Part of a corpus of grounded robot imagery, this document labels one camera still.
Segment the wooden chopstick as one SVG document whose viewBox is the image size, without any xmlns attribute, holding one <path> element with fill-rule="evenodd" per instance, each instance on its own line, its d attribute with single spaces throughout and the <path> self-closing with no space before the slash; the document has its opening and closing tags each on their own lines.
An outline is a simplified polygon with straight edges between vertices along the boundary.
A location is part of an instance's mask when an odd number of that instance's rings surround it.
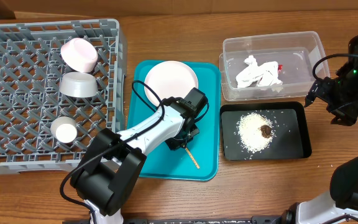
<svg viewBox="0 0 358 224">
<path fill-rule="evenodd" d="M 186 153 L 189 155 L 189 157 L 190 157 L 190 159 L 192 160 L 192 162 L 194 163 L 195 167 L 196 167 L 197 169 L 200 169 L 199 164 L 197 163 L 196 159 L 194 158 L 194 156 L 192 155 L 192 153 L 190 152 L 190 150 L 189 150 L 187 147 L 185 147 L 185 151 L 186 151 Z"/>
</svg>

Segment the large white plate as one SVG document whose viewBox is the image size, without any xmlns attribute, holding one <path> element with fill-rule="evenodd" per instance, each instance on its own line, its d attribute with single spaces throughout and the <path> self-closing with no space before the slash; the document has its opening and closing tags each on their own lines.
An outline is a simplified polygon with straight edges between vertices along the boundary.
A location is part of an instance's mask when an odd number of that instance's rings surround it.
<svg viewBox="0 0 358 224">
<path fill-rule="evenodd" d="M 161 100 L 171 96 L 184 98 L 190 90 L 199 86 L 194 70 L 179 61 L 158 63 L 148 72 L 144 83 Z"/>
</svg>

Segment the white rice pile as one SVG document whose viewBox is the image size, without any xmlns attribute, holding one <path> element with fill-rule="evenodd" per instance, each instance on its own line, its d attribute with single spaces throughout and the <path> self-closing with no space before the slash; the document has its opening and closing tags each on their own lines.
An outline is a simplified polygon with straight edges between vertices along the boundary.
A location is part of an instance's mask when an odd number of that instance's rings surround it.
<svg viewBox="0 0 358 224">
<path fill-rule="evenodd" d="M 272 128 L 272 136 L 268 139 L 261 135 L 259 129 L 265 124 Z M 267 149 L 276 138 L 272 121 L 266 116 L 256 112 L 241 115 L 239 121 L 236 123 L 236 128 L 236 134 L 240 138 L 239 144 L 244 150 L 252 154 Z"/>
</svg>

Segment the brown food scrap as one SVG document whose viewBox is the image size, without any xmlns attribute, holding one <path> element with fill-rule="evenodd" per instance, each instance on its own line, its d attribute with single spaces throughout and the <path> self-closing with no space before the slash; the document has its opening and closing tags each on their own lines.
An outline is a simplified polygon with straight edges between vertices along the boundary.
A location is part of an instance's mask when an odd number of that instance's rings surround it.
<svg viewBox="0 0 358 224">
<path fill-rule="evenodd" d="M 268 139 L 272 136 L 272 128 L 269 125 L 262 125 L 259 129 L 264 138 Z"/>
</svg>

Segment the white napkin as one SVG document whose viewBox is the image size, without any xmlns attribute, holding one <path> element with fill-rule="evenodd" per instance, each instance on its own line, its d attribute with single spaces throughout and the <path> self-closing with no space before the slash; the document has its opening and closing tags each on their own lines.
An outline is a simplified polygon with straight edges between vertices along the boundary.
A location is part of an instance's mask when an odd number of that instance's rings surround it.
<svg viewBox="0 0 358 224">
<path fill-rule="evenodd" d="M 247 88 L 255 83 L 256 87 L 266 87 L 273 85 L 282 85 L 283 82 L 278 78 L 278 65 L 276 61 L 265 62 L 258 65 L 253 55 L 248 56 L 244 63 L 247 65 L 237 76 L 236 82 L 238 88 Z"/>
</svg>

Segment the grey bowl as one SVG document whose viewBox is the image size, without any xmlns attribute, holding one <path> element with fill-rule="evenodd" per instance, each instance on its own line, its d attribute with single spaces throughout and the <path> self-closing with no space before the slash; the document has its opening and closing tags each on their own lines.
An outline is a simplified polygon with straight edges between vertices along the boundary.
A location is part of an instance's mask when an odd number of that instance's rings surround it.
<svg viewBox="0 0 358 224">
<path fill-rule="evenodd" d="M 96 78 L 88 73 L 69 72 L 62 76 L 60 93 L 75 98 L 93 97 L 98 92 Z"/>
</svg>

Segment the white cup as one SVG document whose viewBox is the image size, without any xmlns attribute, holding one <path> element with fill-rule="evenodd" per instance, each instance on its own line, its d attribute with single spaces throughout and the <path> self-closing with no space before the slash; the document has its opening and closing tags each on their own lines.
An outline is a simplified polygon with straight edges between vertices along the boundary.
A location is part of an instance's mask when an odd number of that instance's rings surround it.
<svg viewBox="0 0 358 224">
<path fill-rule="evenodd" d="M 67 116 L 53 120 L 50 130 L 52 136 L 62 143 L 73 142 L 78 134 L 75 120 Z"/>
</svg>

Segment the pink bowl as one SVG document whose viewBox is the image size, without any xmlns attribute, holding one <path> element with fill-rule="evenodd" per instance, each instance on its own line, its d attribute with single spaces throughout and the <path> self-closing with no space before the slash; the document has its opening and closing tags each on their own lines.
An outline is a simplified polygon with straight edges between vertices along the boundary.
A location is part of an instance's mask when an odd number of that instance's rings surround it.
<svg viewBox="0 0 358 224">
<path fill-rule="evenodd" d="M 63 61 L 77 72 L 91 72 L 98 61 L 98 53 L 94 46 L 82 38 L 74 38 L 62 45 Z"/>
</svg>

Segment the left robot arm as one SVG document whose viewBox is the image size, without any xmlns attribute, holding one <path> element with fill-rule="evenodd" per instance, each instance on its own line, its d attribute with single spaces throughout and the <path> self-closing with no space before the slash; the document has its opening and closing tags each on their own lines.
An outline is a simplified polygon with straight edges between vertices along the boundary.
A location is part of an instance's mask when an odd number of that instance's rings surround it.
<svg viewBox="0 0 358 224">
<path fill-rule="evenodd" d="M 193 88 L 184 97 L 160 101 L 157 111 L 118 133 L 100 131 L 67 181 L 91 214 L 90 223 L 108 222 L 129 198 L 147 155 L 162 143 L 185 148 L 199 133 L 196 123 L 208 108 L 206 95 Z"/>
</svg>

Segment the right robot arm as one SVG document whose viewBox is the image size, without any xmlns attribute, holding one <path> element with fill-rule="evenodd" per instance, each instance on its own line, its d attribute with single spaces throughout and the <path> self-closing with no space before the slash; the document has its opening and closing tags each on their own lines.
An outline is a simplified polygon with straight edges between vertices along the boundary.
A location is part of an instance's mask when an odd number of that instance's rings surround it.
<svg viewBox="0 0 358 224">
<path fill-rule="evenodd" d="M 352 126 L 358 119 L 358 35 L 348 43 L 346 53 L 327 55 L 312 68 L 332 58 L 346 58 L 334 78 L 316 77 L 305 97 L 305 106 L 315 99 L 327 104 L 333 114 L 331 124 Z M 304 202 L 293 204 L 276 219 L 276 223 L 358 223 L 358 155 L 339 165 L 333 172 L 326 192 Z"/>
</svg>

